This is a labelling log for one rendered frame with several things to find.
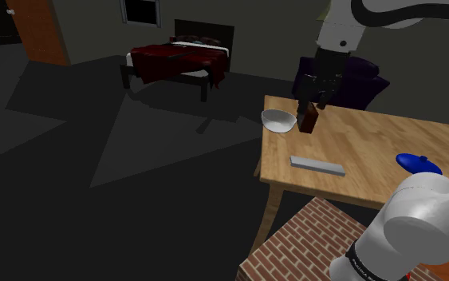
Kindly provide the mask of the wooden table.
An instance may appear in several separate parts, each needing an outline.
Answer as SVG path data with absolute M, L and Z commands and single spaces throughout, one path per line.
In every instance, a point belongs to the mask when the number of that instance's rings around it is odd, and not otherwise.
M 396 163 L 401 152 L 427 156 L 449 178 L 449 125 L 328 105 L 310 134 L 263 129 L 254 174 L 270 191 L 252 248 L 266 240 L 285 191 L 382 208 L 409 175 Z M 345 176 L 292 167 L 290 156 L 340 164 Z

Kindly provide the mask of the grey flat remote control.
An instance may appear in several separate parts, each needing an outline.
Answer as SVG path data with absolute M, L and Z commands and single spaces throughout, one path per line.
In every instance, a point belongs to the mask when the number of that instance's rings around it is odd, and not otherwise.
M 335 176 L 345 176 L 345 170 L 340 164 L 313 160 L 299 156 L 289 157 L 290 165 L 295 168 L 308 169 L 315 172 L 323 172 Z

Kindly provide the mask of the dark brown box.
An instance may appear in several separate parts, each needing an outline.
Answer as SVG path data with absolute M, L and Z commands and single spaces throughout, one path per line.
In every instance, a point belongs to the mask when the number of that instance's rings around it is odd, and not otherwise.
M 316 106 L 308 102 L 300 102 L 297 108 L 297 126 L 301 133 L 312 133 L 319 113 Z

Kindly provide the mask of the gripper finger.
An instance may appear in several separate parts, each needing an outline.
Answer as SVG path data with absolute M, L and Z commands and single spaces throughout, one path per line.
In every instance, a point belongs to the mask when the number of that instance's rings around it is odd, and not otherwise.
M 332 100 L 333 97 L 337 95 L 336 90 L 327 90 L 327 91 L 320 91 L 319 92 L 319 102 L 317 103 L 316 107 L 318 109 L 325 109 L 326 105 Z
M 299 114 L 304 114 L 310 100 L 317 94 L 316 77 L 313 75 L 303 75 L 297 88 L 297 99 Z

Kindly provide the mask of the white bowl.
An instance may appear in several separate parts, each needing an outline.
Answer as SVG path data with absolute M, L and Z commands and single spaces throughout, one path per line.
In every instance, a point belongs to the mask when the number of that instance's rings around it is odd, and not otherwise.
M 265 109 L 261 113 L 263 126 L 273 133 L 287 133 L 297 123 L 297 118 L 280 109 Z

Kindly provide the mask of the brick patterned robot stand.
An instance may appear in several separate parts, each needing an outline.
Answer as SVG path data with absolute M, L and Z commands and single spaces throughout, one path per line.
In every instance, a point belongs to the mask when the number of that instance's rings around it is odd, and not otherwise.
M 315 197 L 253 251 L 234 281 L 329 281 L 329 265 L 365 226 Z

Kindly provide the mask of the blue rounded lid with knob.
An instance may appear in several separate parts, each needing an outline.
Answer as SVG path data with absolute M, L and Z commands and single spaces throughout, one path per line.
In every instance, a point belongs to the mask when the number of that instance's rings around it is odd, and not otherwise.
M 432 172 L 442 175 L 442 170 L 426 156 L 417 156 L 410 153 L 399 153 L 396 155 L 397 164 L 412 174 L 420 172 Z

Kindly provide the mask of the bed with red blanket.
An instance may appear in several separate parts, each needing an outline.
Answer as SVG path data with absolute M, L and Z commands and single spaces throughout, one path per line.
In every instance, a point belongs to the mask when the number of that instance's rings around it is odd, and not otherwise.
M 174 81 L 200 87 L 201 101 L 207 90 L 218 88 L 230 70 L 234 27 L 214 23 L 175 20 L 169 42 L 133 48 L 120 65 L 123 87 L 132 77 L 143 83 Z

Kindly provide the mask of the window with pale frame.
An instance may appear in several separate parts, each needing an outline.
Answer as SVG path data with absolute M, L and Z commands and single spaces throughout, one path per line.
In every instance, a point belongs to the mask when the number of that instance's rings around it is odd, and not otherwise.
M 120 0 L 125 24 L 161 27 L 160 0 Z

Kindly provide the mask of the orange wooden door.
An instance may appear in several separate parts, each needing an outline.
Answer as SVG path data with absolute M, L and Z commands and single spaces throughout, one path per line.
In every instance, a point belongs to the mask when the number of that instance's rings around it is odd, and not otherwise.
M 6 0 L 6 4 L 31 61 L 71 65 L 52 0 Z

